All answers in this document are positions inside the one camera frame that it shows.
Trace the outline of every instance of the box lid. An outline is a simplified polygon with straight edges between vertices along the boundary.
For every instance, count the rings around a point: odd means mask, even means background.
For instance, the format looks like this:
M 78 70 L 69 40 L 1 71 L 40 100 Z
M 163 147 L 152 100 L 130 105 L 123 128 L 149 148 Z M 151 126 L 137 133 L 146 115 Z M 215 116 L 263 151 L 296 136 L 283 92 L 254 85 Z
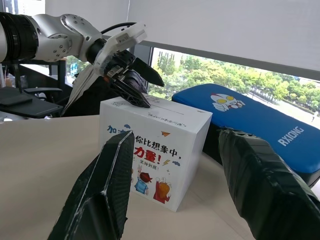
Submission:
M 193 133 L 198 132 L 212 116 L 208 111 L 147 94 L 144 96 L 151 104 L 150 108 L 134 106 L 121 97 L 102 101 L 101 106 L 109 105 Z

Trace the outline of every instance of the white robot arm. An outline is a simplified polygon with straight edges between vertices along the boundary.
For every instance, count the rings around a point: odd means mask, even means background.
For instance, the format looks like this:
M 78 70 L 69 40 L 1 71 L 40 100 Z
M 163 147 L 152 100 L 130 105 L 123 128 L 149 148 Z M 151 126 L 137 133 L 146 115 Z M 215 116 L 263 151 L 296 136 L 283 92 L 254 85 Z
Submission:
M 101 32 L 90 22 L 73 14 L 54 17 L 47 14 L 26 16 L 2 13 L 0 17 L 0 62 L 25 58 L 56 62 L 67 56 L 87 62 L 87 55 L 92 54 L 90 50 L 95 42 L 106 43 Z M 100 68 L 106 64 L 108 56 L 133 47 L 146 37 L 142 23 L 128 27 L 101 46 L 97 61 L 91 64 L 94 64 L 97 73 L 103 75 L 104 71 Z M 31 51 L 26 55 L 23 49 Z
M 133 69 L 148 82 L 164 86 L 156 71 L 126 50 L 146 37 L 142 23 L 127 26 L 105 40 L 87 20 L 73 14 L 54 17 L 0 12 L 0 63 L 22 59 L 55 62 L 75 56 L 90 62 L 98 75 L 111 79 L 121 97 L 133 105 L 149 108 L 143 95 L 123 82 L 126 71 Z

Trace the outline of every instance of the printed box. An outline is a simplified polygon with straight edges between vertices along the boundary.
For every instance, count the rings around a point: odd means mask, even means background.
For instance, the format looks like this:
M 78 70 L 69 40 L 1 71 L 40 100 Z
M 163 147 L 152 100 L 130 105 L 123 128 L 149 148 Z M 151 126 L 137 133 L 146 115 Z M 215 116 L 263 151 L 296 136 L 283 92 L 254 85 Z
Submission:
M 121 97 L 100 105 L 100 139 L 132 130 L 131 191 L 176 212 L 197 170 L 212 113 L 145 95 L 151 108 Z

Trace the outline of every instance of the white table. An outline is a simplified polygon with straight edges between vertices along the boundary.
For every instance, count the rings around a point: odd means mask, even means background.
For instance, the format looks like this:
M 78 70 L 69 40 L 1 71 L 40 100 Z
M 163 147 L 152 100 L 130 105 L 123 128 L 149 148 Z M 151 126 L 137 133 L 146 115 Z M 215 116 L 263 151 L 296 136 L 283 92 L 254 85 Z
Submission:
M 99 152 L 98 128 L 98 116 L 0 124 L 0 240 L 47 239 Z M 222 167 L 206 155 L 178 212 L 131 193 L 127 217 L 122 240 L 254 240 Z

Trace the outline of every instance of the blue pad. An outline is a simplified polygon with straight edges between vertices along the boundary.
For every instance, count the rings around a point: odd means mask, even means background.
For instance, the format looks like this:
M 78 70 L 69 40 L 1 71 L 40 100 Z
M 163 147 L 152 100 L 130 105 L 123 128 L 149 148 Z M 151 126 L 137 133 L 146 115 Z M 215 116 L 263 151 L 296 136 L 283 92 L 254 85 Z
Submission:
M 204 152 L 207 149 L 218 153 L 216 130 L 232 128 L 269 142 L 309 186 L 319 179 L 319 129 L 217 84 L 191 87 L 173 95 L 172 100 L 213 113 Z

